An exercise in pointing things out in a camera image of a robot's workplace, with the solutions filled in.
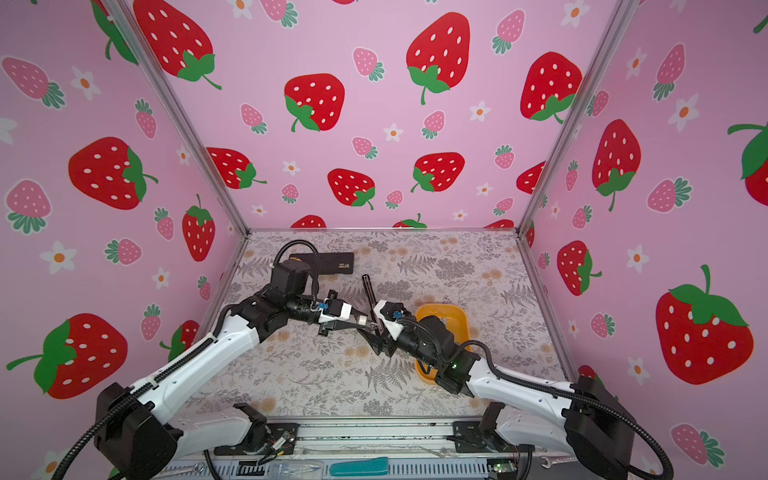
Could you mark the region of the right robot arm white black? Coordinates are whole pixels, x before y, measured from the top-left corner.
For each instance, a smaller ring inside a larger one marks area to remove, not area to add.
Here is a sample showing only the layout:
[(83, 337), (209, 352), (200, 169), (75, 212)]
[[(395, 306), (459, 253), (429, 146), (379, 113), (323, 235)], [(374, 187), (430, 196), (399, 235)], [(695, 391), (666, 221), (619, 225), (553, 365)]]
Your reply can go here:
[(478, 340), (453, 340), (440, 321), (418, 322), (397, 312), (382, 319), (397, 348), (436, 371), (436, 384), (465, 395), (531, 413), (564, 434), (576, 460), (603, 479), (672, 479), (663, 447), (596, 381), (559, 386), (496, 366)]

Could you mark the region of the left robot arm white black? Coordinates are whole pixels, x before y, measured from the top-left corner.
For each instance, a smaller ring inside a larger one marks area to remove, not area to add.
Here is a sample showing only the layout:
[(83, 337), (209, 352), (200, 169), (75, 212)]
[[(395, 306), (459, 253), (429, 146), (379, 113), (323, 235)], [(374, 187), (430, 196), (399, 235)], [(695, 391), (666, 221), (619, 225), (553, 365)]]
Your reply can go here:
[(277, 253), (270, 281), (254, 295), (222, 308), (212, 330), (156, 372), (123, 388), (113, 385), (100, 397), (93, 426), (64, 455), (53, 476), (62, 479), (88, 444), (94, 444), (123, 479), (150, 479), (177, 455), (182, 432), (170, 422), (201, 386), (243, 353), (255, 348), (289, 321), (316, 324), (320, 332), (355, 329), (380, 341), (384, 324), (334, 292), (321, 297), (320, 254), (313, 259), (286, 259), (296, 246)]

